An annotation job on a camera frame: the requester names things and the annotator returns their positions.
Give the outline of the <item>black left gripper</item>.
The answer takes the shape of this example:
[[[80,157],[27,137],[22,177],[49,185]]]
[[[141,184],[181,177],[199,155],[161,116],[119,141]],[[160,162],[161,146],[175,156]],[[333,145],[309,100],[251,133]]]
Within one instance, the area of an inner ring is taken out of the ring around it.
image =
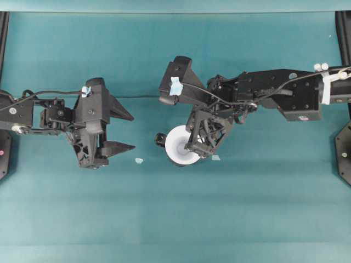
[[[133,121],[134,117],[112,95],[78,97],[73,108],[70,138],[81,168],[97,169],[109,164],[108,158],[133,150],[135,146],[107,141],[110,117]]]

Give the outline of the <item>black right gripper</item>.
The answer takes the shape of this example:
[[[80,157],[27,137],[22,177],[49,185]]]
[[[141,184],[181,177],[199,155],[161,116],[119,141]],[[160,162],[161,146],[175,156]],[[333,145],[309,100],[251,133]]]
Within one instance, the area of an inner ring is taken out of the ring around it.
[[[186,124],[190,137],[185,149],[200,151],[201,158],[213,155],[226,134],[223,122],[243,124],[247,115],[257,110],[252,94],[237,99],[239,84],[247,82],[241,76],[227,79],[217,75],[204,86],[196,74],[186,75],[186,102],[192,103],[193,109]]]

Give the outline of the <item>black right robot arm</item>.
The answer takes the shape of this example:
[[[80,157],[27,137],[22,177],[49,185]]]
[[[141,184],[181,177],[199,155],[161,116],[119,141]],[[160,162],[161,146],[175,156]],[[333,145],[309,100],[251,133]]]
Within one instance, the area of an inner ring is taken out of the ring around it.
[[[186,124],[185,149],[201,158],[215,154],[234,124],[245,123],[259,106],[275,108],[288,121],[321,118],[321,105],[350,99],[350,67],[317,65],[314,72],[288,69],[243,72],[235,78],[217,75],[203,90],[205,104],[194,106]]]

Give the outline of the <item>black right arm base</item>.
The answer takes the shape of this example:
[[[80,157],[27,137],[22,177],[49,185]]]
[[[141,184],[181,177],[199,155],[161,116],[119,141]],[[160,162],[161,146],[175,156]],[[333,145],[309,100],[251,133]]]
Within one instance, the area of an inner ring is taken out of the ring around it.
[[[335,149],[339,176],[348,184],[351,183],[350,173],[350,122],[335,136]]]

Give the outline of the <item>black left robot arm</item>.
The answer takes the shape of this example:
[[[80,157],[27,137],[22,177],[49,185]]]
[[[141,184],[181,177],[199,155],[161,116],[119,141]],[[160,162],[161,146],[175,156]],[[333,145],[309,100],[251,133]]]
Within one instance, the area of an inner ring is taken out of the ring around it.
[[[18,99],[1,92],[1,129],[17,134],[65,134],[81,168],[106,166],[109,158],[134,149],[107,139],[111,118],[132,121],[133,116],[110,94],[101,77],[86,81],[73,108],[63,99],[40,99],[40,92],[25,90]]]

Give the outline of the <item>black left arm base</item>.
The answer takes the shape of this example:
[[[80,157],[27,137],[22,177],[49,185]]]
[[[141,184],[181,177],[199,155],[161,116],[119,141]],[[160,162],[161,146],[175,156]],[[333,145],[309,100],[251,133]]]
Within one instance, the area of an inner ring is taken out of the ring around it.
[[[7,130],[1,130],[0,143],[0,179],[3,179],[8,174],[12,149],[12,136]]]

